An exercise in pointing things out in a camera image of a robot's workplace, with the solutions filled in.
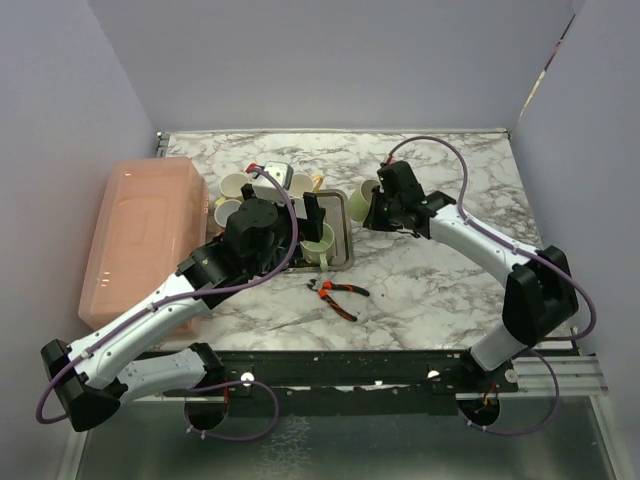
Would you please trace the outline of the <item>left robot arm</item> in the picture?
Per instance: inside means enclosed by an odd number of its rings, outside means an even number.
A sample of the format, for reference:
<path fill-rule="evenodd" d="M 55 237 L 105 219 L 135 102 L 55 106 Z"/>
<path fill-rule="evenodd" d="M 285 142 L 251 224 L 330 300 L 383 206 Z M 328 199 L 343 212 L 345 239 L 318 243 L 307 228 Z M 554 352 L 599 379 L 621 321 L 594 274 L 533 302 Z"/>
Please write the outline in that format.
<path fill-rule="evenodd" d="M 49 378 L 45 392 L 63 407 L 59 418 L 83 432 L 141 397 L 171 390 L 214 392 L 224 366 L 205 344 L 156 359 L 143 360 L 141 354 L 232 295 L 277 275 L 300 240 L 321 237 L 324 219 L 313 193 L 288 201 L 251 196 L 221 234 L 193 250 L 129 311 L 79 340 L 45 344 L 40 351 Z"/>

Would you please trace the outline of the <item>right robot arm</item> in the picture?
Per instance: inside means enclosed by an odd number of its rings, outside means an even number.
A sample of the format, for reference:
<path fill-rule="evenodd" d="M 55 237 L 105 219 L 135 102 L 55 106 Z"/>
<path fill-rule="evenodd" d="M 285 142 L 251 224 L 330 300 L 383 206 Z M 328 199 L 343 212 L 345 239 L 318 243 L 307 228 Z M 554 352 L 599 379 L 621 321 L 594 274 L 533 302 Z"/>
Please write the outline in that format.
<path fill-rule="evenodd" d="M 504 362 L 540 343 L 578 310 L 564 252 L 520 243 L 472 218 L 460 198 L 425 193 L 405 161 L 386 161 L 349 199 L 351 219 L 371 231 L 409 233 L 444 244 L 491 275 L 504 289 L 500 324 L 470 348 L 461 383 L 481 391 Z"/>

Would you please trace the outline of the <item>yellow mug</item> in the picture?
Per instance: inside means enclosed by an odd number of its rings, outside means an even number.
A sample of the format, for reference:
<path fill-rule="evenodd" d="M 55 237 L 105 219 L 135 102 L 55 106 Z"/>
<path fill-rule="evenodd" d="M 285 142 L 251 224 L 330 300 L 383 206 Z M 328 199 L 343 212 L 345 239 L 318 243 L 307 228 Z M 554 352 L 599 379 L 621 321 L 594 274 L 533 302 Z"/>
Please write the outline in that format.
<path fill-rule="evenodd" d="M 289 194 L 292 197 L 302 197 L 306 192 L 318 192 L 323 182 L 324 176 L 320 174 L 310 176 L 304 173 L 294 173 L 289 186 Z"/>

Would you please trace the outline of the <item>blue mug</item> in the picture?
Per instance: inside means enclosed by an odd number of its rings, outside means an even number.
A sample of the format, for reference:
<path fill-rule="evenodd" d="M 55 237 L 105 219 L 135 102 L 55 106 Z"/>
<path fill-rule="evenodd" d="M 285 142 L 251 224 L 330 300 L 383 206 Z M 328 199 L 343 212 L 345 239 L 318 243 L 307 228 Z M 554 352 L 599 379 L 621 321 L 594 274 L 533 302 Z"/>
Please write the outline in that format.
<path fill-rule="evenodd" d="M 298 218 L 306 218 L 306 208 L 304 199 L 300 197 L 291 197 L 290 198 L 292 206 L 294 208 L 295 214 Z"/>

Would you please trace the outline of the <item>yellow-green faceted mug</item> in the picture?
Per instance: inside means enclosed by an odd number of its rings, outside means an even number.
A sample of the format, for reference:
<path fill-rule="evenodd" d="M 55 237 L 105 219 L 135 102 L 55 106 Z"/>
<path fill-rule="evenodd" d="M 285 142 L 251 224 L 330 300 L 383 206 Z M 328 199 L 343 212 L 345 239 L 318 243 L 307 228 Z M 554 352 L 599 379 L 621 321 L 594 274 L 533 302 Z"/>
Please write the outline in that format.
<path fill-rule="evenodd" d="M 227 200 L 242 200 L 242 187 L 250 182 L 250 177 L 244 172 L 231 173 L 221 178 L 218 184 L 220 196 L 215 201 L 215 207 Z"/>

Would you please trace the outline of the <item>pale green mug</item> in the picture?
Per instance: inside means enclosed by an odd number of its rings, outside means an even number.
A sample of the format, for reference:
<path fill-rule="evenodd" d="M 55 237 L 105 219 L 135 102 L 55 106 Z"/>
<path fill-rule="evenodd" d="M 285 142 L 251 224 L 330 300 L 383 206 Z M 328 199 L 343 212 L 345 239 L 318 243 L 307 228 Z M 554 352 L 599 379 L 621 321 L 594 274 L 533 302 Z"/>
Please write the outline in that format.
<path fill-rule="evenodd" d="M 300 248 L 303 259 L 312 265 L 318 265 L 322 272 L 329 270 L 329 261 L 334 255 L 335 233 L 328 224 L 323 224 L 323 233 L 318 242 L 302 241 Z"/>

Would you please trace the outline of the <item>salmon pink mug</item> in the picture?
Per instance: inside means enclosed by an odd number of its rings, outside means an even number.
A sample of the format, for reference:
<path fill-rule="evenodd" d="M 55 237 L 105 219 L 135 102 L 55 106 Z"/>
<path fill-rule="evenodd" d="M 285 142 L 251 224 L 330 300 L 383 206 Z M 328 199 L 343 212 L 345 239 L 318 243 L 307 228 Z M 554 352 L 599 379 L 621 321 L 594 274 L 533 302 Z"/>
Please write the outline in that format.
<path fill-rule="evenodd" d="M 227 222 L 230 216 L 237 212 L 241 205 L 242 202 L 238 199 L 224 199 L 217 201 L 214 211 L 215 224 L 221 230 L 224 230 L 227 226 Z"/>

